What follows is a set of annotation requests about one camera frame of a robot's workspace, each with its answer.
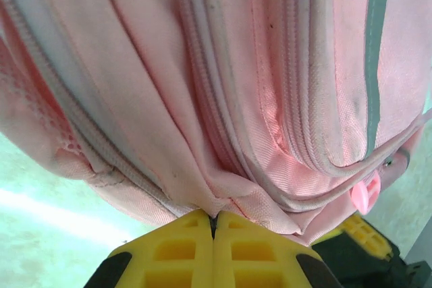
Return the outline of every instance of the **black plastic part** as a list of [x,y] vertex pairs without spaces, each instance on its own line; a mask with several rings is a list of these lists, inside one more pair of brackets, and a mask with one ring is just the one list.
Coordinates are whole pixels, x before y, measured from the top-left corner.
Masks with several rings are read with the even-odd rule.
[[84,288],[115,288],[131,259],[129,252],[121,252],[105,259]]
[[406,274],[410,278],[410,288],[430,288],[426,287],[426,283],[431,273],[431,267],[426,261],[409,264],[406,267]]
[[342,288],[322,261],[308,254],[298,254],[296,258],[312,288]]
[[213,239],[215,239],[215,235],[216,235],[216,229],[217,229],[217,218],[219,217],[219,214],[216,215],[216,217],[214,219],[212,219],[209,216],[209,220],[210,220],[210,229],[211,229],[211,237]]
[[390,263],[368,254],[347,233],[312,246],[341,284],[362,282],[390,270]]
[[363,280],[363,285],[367,288],[409,288],[405,262],[399,256],[393,257],[389,271],[371,275]]

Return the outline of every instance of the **pink backpack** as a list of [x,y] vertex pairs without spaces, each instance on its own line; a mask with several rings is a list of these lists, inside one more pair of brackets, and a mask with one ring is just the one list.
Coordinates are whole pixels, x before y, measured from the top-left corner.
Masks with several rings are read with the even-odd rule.
[[0,0],[0,128],[162,225],[230,210],[308,244],[407,168],[432,0]]

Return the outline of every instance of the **zipper track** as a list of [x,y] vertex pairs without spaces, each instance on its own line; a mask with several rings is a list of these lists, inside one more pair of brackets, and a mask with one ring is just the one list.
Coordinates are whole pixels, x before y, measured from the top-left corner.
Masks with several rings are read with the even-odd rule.
[[49,85],[49,88],[53,92],[71,125],[78,131],[83,140],[85,140],[108,165],[117,168],[124,176],[131,179],[132,182],[161,203],[162,206],[174,215],[181,216],[191,211],[191,208],[176,206],[170,202],[162,190],[158,188],[149,177],[131,164],[113,143],[109,141],[102,130],[87,115],[86,111],[63,84],[55,68],[30,31],[16,2],[14,0],[1,0],[1,2],[17,29],[21,41],[26,46],[27,51],[37,66],[39,73]]
[[282,126],[290,152],[298,161],[311,169],[320,168],[314,163],[306,139],[307,121],[302,116],[304,106],[302,96],[307,95],[302,88],[302,82],[307,84],[309,71],[303,71],[301,64],[301,44],[299,26],[302,26],[299,14],[300,0],[281,0],[281,17],[283,28],[283,42],[281,48],[282,58],[282,105],[285,118]]
[[234,149],[232,141],[238,143],[237,139],[230,138],[229,134],[234,134],[234,127],[227,125],[228,121],[223,117],[222,110],[228,111],[223,89],[220,84],[219,74],[217,73],[217,60],[211,54],[214,49],[205,36],[210,38],[210,28],[206,17],[205,9],[198,11],[195,7],[204,3],[205,0],[180,0],[181,12],[185,21],[188,37],[188,45],[192,57],[192,63],[196,73],[194,81],[197,84],[196,91],[200,97],[201,111],[206,123],[212,144],[217,151],[225,168],[243,177],[249,176],[248,167],[241,152]]

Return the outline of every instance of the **light blue floor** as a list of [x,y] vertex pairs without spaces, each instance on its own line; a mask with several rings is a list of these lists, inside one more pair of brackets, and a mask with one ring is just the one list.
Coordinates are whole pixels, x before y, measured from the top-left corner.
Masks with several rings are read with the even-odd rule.
[[[425,110],[431,106],[428,96]],[[396,243],[401,255],[406,256],[432,217],[431,198],[432,121],[426,125],[408,170],[380,195],[366,219]]]
[[114,248],[150,230],[0,134],[0,287],[81,288]]

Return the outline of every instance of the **zipper pull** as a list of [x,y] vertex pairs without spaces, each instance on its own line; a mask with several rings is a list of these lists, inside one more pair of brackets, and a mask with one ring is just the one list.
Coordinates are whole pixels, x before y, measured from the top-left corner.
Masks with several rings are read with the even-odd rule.
[[371,211],[381,191],[381,178],[378,171],[372,173],[372,180],[367,185],[367,178],[358,182],[350,191],[351,201],[362,215]]

